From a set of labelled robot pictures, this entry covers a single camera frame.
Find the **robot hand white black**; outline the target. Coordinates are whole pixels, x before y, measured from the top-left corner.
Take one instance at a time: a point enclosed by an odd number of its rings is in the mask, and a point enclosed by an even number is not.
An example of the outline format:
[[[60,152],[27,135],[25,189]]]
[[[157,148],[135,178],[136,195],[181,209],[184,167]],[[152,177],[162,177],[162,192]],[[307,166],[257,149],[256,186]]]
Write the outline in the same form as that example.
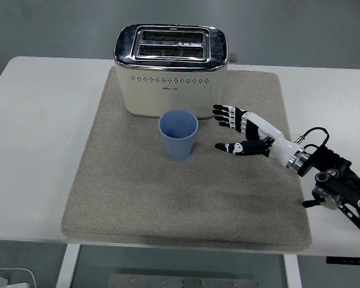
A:
[[[221,151],[238,156],[264,155],[290,167],[290,159],[300,149],[298,144],[288,141],[279,129],[253,112],[224,104],[213,105],[212,112],[220,126],[245,137],[241,142],[215,144],[215,148]]]

